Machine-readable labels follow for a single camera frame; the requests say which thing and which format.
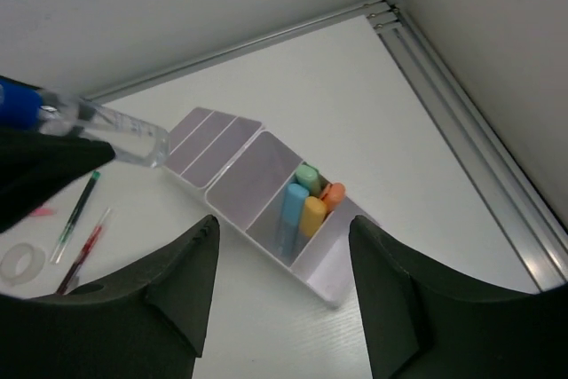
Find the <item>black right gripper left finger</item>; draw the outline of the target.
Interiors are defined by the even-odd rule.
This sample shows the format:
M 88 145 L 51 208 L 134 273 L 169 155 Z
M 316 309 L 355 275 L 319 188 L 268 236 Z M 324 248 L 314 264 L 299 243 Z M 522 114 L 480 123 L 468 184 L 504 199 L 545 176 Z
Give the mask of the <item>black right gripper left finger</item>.
M 1 297 L 3 378 L 190 378 L 220 242 L 207 215 L 170 244 L 67 295 Z

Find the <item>blue highlighter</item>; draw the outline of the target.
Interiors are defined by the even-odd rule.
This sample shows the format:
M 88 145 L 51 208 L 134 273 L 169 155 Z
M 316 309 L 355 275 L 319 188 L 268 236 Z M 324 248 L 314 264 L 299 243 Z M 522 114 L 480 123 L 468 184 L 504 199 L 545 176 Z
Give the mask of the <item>blue highlighter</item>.
M 286 187 L 276 232 L 276 249 L 279 257 L 292 256 L 304 202 L 308 196 L 309 191 L 297 183 L 291 183 Z

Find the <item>blue spray bottle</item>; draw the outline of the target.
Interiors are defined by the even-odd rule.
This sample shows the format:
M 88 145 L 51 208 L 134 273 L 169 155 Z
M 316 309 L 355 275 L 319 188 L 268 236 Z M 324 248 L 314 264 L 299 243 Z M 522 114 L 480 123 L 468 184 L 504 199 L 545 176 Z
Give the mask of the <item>blue spray bottle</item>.
M 149 168 L 163 165 L 170 154 L 170 135 L 161 126 L 4 76 L 1 124 L 45 135 L 104 141 L 114 149 L 118 161 Z

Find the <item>green highlighter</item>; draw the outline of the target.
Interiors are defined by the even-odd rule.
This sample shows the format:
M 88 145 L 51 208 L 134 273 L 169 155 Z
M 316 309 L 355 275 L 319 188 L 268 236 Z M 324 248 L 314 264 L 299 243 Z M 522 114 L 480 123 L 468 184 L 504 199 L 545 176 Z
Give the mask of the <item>green highlighter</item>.
M 311 196 L 319 197 L 321 193 L 320 174 L 308 164 L 300 164 L 295 171 L 296 182 L 307 189 Z

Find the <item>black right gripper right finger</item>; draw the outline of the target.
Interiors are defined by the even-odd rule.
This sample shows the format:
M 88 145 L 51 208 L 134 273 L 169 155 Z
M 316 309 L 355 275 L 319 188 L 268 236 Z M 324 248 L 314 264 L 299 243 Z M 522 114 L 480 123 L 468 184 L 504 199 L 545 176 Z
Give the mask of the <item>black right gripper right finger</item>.
M 363 216 L 351 266 L 374 378 L 565 378 L 567 287 L 502 288 L 411 249 Z

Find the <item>yellow highlighter cap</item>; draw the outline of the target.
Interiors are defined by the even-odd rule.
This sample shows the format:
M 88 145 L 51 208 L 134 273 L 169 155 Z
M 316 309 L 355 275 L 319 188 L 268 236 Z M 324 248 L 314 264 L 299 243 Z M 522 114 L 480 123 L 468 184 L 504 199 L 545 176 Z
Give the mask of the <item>yellow highlighter cap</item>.
M 327 205 L 317 197 L 308 196 L 299 223 L 299 231 L 307 239 L 319 230 L 327 215 Z

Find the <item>orange highlighter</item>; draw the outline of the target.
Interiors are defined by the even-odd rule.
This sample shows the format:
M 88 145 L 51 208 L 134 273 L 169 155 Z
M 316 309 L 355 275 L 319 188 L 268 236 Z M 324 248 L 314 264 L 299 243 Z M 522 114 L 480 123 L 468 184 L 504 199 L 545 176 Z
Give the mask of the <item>orange highlighter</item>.
M 328 183 L 321 194 L 319 199 L 325 204 L 327 213 L 331 213 L 343 201 L 346 195 L 346 188 L 344 184 L 339 182 Z

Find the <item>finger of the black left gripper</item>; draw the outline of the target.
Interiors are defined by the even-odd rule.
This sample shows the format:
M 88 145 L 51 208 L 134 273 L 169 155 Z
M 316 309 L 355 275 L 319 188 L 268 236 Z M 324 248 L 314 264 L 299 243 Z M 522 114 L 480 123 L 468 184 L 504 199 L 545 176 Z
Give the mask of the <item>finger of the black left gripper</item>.
M 39 88 L 1 78 L 1 231 L 4 233 L 78 178 L 115 158 L 107 142 L 48 136 L 12 107 Z

